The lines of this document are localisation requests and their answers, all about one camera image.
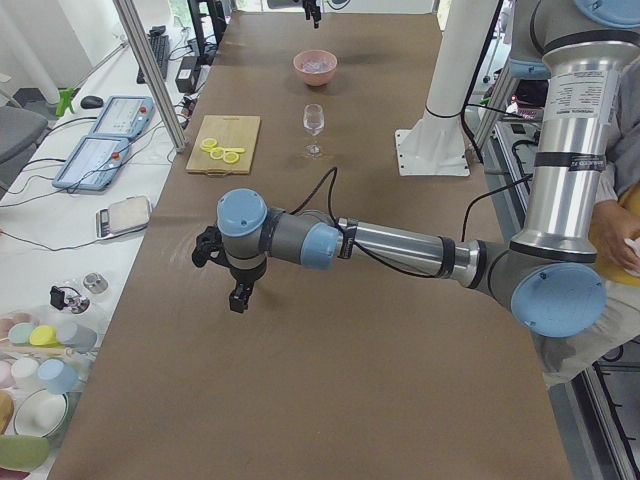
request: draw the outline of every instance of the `green clamp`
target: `green clamp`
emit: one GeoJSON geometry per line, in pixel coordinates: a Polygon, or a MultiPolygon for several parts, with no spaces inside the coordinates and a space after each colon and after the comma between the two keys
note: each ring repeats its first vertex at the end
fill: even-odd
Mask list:
{"type": "Polygon", "coordinates": [[[63,88],[60,90],[60,102],[56,108],[56,117],[63,116],[67,108],[71,110],[71,113],[76,113],[73,111],[73,106],[71,105],[71,98],[74,92],[75,88],[63,88]]]}

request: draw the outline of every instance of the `keyboard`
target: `keyboard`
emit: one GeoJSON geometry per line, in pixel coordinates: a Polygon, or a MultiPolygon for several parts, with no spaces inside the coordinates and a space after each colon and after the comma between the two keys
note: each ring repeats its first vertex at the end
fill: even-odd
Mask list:
{"type": "MultiPolygon", "coordinates": [[[[158,67],[160,68],[160,73],[162,74],[162,78],[167,79],[167,69],[169,68],[169,53],[171,47],[169,45],[169,36],[168,35],[150,35],[149,45],[151,46],[151,51],[153,52],[153,56],[156,57],[156,62],[158,63],[158,67]]],[[[144,81],[144,73],[142,73],[142,69],[138,70],[138,77],[136,78],[136,83],[145,83],[144,81]]]]}

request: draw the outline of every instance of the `person's hand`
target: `person's hand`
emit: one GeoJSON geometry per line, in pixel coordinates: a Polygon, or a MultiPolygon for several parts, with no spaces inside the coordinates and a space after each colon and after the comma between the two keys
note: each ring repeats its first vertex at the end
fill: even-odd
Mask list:
{"type": "Polygon", "coordinates": [[[640,236],[640,217],[615,200],[605,200],[594,205],[593,221],[600,227],[598,254],[622,268],[640,272],[640,258],[624,243],[625,238],[640,236]]]}

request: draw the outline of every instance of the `wine glass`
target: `wine glass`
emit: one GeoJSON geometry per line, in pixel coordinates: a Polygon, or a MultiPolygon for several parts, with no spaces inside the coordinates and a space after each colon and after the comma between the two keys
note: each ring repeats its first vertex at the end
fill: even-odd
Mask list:
{"type": "Polygon", "coordinates": [[[304,128],[313,139],[313,142],[306,146],[307,154],[313,158],[322,155],[322,149],[318,145],[317,136],[324,130],[324,112],[322,106],[316,103],[304,107],[304,115],[302,117],[304,128]]]}

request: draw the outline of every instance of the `gray chair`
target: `gray chair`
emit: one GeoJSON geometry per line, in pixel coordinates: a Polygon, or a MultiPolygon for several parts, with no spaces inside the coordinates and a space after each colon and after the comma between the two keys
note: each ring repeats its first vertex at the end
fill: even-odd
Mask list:
{"type": "MultiPolygon", "coordinates": [[[[23,108],[0,107],[0,165],[36,143],[48,127],[45,117],[23,108]]],[[[0,181],[5,190],[9,187],[0,181]]]]}

